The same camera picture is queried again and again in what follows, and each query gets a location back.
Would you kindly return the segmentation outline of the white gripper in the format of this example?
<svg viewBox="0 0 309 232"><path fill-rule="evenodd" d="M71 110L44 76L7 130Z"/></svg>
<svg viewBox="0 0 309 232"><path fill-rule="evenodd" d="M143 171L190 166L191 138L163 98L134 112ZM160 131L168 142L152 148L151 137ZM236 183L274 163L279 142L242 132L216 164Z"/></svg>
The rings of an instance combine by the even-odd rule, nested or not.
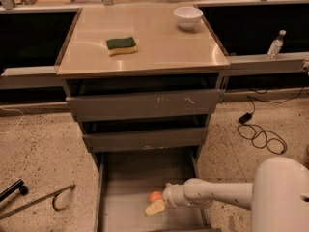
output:
<svg viewBox="0 0 309 232"><path fill-rule="evenodd" d="M186 205L187 199L184 196L183 185L173 185L167 183L162 196L163 200L157 199L145 209L145 214L147 216L152 216L163 212L166 206L168 208L178 208Z"/></svg>

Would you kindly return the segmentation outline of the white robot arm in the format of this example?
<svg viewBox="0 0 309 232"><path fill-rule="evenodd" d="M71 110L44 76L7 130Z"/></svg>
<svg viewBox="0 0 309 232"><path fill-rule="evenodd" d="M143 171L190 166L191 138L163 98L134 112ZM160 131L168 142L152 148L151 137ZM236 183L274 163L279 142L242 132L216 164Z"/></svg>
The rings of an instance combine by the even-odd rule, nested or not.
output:
<svg viewBox="0 0 309 232"><path fill-rule="evenodd" d="M167 184L150 197L148 216L168 208L204 208L218 201L251 212L251 232L309 232L309 169L296 160L273 157L258 167L251 183L212 183L191 178Z"/></svg>

